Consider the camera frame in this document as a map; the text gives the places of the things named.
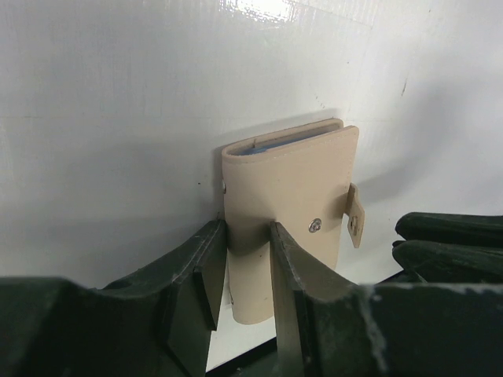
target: wallet strap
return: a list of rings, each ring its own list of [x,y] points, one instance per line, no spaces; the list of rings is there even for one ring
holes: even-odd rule
[[[353,241],[353,246],[360,247],[363,225],[365,224],[365,211],[362,203],[360,202],[358,187],[354,183],[351,183],[349,186],[349,191],[347,192],[346,210],[344,213],[349,217],[347,230],[349,231],[351,240]]]

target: beige card holder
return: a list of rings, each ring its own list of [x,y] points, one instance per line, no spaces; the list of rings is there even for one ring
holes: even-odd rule
[[[302,248],[332,269],[344,213],[359,246],[365,212],[351,184],[357,143],[357,127],[328,119],[223,149],[229,284],[237,322],[257,324],[274,314],[271,221],[281,222]]]

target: metal snap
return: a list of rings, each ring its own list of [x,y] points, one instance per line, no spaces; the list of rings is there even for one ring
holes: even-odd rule
[[[309,231],[315,233],[321,229],[321,219],[315,218],[309,225]]]
[[[354,236],[356,236],[356,233],[358,232],[357,225],[358,225],[358,218],[356,216],[353,216],[349,223],[349,229],[353,232]]]

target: white backdrop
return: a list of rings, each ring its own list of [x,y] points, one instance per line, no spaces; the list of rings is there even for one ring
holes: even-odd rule
[[[0,0],[0,273],[89,287],[222,211],[232,141],[332,116],[360,127],[362,248],[376,282],[412,210],[503,211],[498,0]],[[213,368],[274,336],[233,322]]]

